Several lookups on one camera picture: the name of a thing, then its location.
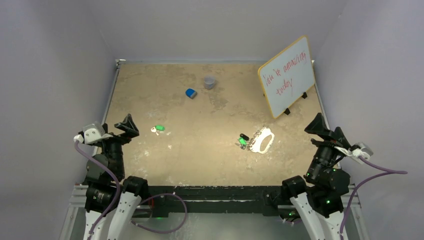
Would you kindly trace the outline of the green key tag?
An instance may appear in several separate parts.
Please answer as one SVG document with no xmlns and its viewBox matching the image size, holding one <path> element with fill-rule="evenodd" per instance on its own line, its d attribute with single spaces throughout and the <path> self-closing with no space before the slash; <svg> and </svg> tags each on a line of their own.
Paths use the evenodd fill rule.
<svg viewBox="0 0 424 240">
<path fill-rule="evenodd" d="M 239 144 L 240 145 L 244 145 L 244 146 L 246 146 L 247 145 L 247 142 L 242 138 L 242 137 L 240 137 L 239 139 L 238 139 L 238 141 L 239 141 Z"/>
</svg>

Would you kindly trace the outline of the silver key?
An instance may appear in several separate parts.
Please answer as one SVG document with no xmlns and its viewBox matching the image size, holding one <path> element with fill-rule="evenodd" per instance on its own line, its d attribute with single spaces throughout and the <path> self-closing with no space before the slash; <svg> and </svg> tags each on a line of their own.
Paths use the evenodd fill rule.
<svg viewBox="0 0 424 240">
<path fill-rule="evenodd" d="M 243 143 L 235 143 L 238 147 L 240 147 L 242 150 L 245 150 L 247 148 L 247 144 L 243 144 Z"/>
</svg>

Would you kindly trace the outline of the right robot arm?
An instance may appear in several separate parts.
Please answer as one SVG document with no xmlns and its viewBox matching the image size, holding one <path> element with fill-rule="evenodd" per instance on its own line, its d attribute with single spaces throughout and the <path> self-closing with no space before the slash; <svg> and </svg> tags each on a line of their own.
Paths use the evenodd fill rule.
<svg viewBox="0 0 424 240">
<path fill-rule="evenodd" d="M 280 196 L 294 205 L 312 240 L 346 240 L 342 196 L 349 192 L 350 175 L 335 166 L 346 156 L 340 150 L 350 144 L 340 127 L 326 127 L 320 112 L 304 131 L 321 138 L 311 139 L 317 150 L 304 176 L 282 181 Z"/>
</svg>

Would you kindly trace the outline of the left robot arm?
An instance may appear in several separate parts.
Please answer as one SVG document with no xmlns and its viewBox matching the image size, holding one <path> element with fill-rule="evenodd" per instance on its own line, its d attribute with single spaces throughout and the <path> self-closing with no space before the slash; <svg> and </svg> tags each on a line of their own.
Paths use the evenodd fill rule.
<svg viewBox="0 0 424 240">
<path fill-rule="evenodd" d="M 148 182 L 125 177 L 122 146 L 139 136 L 131 114 L 114 124 L 122 132 L 108 132 L 106 123 L 89 124 L 74 137 L 75 149 L 87 158 L 85 240 L 120 240 L 138 205 L 149 199 Z"/>
</svg>

